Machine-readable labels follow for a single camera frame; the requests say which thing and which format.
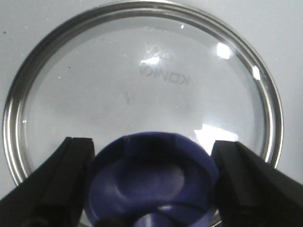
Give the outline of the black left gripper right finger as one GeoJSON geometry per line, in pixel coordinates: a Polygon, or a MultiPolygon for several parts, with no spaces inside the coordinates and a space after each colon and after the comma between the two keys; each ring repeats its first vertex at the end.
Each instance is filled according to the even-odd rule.
{"type": "Polygon", "coordinates": [[[217,140],[216,204],[224,227],[301,227],[303,186],[239,142],[217,140]]]}

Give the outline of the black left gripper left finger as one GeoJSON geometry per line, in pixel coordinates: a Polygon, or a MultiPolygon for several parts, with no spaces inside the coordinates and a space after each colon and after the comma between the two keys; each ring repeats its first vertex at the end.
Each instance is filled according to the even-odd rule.
{"type": "Polygon", "coordinates": [[[0,201],[2,227],[76,227],[85,180],[95,156],[88,138],[64,139],[26,180],[0,201]]]}

